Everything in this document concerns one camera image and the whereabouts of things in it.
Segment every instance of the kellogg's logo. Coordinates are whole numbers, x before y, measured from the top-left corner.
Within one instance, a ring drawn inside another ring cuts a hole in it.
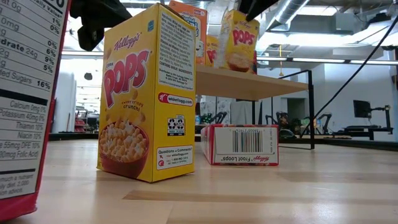
[[[235,29],[232,31],[234,45],[239,43],[252,45],[254,43],[255,35],[249,33],[248,31]]]
[[[253,161],[259,161],[259,162],[267,162],[269,160],[269,157],[261,157],[261,156],[256,156]]]
[[[206,51],[206,53],[207,53],[207,56],[209,57],[210,63],[213,63],[217,57],[217,51],[216,50],[208,50],[208,51]]]
[[[125,37],[120,38],[115,45],[114,45],[114,50],[119,50],[121,48],[127,47],[127,49],[130,49],[134,44],[139,40],[139,35],[141,33],[137,33],[134,37],[129,37],[128,35]]]
[[[126,64],[123,60],[116,62],[113,69],[109,69],[104,74],[104,91],[106,106],[110,108],[114,101],[113,95],[125,93],[130,90],[130,80],[132,86],[139,88],[145,82],[146,62],[149,51],[144,50],[138,54],[132,53],[126,57]]]

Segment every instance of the cereal box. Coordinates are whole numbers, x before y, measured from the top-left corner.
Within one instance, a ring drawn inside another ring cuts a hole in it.
[[[214,36],[207,35],[206,37],[206,65],[213,67],[217,56],[218,39]]]
[[[155,4],[104,49],[97,168],[148,182],[193,172],[194,27]]]
[[[259,22],[246,21],[242,12],[231,10],[221,22],[218,52],[214,67],[238,72],[251,72]]]
[[[211,165],[279,165],[278,125],[212,124],[201,130]]]
[[[207,11],[177,1],[170,1],[169,6],[196,28],[197,64],[205,65]]]

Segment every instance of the ceiling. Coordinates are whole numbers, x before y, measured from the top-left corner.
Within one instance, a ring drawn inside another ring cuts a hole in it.
[[[145,1],[145,0],[120,0],[121,3],[125,5],[127,10],[132,16],[145,10],[152,4],[159,1]],[[208,11],[208,34],[217,36],[220,32],[221,18],[227,9],[232,9],[234,7],[233,0],[208,0],[208,1],[197,1],[197,0],[184,0],[184,3],[191,4],[196,7],[204,8]],[[331,17],[336,14],[336,12],[345,14],[358,14],[361,12],[367,12],[369,10],[381,9],[381,8],[391,8],[391,0],[310,0],[310,2],[303,7],[299,12],[298,16],[303,18],[305,16],[322,16]],[[257,16],[256,19],[262,22],[266,18],[266,13],[274,10],[276,5],[270,7],[268,10],[263,12],[261,15]],[[309,21],[305,24],[307,27],[316,26],[316,21]],[[78,44],[77,30],[81,27],[80,19],[73,19],[69,17],[67,24],[67,32],[65,34],[65,44],[64,50],[76,50],[80,51],[81,48]],[[257,51],[259,55],[269,55],[269,56],[289,56],[289,57],[315,57],[315,58],[365,58],[370,51],[372,51],[372,44],[361,44],[355,47],[344,47],[339,48],[336,46],[328,46],[332,40],[340,38],[339,36],[324,35],[321,37],[314,37],[312,39],[308,38],[308,43],[304,44],[292,44],[280,42],[280,34],[275,33],[265,33],[267,36],[266,41],[257,42]],[[313,45],[313,39],[323,40],[319,45]],[[103,51],[103,41],[100,43],[94,51]],[[93,58],[79,58],[74,60],[63,60],[62,62],[65,66],[70,68],[75,68],[75,77],[78,86],[77,94],[77,106],[85,106],[89,110],[99,111],[100,105],[100,94],[101,94],[101,77],[102,77],[102,60],[95,60]],[[279,68],[280,62],[269,62],[268,65],[264,65],[269,68]],[[308,66],[304,63],[287,63],[284,62],[283,67],[296,67],[303,68]],[[83,78],[84,73],[91,72],[93,74],[93,80],[88,81]]]

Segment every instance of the kellogg's corn pops box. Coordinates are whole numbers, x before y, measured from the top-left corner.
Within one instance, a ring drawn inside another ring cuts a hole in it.
[[[148,182],[193,172],[194,28],[155,4],[104,49],[97,167]]]
[[[170,1],[169,6],[179,13],[189,24],[195,27],[197,64],[205,65],[205,46],[207,32],[207,11],[177,1]]]
[[[252,72],[253,55],[259,34],[259,22],[246,21],[242,12],[231,10],[221,22],[215,68]]]
[[[218,39],[217,37],[207,35],[206,37],[206,65],[213,67],[217,56]]]

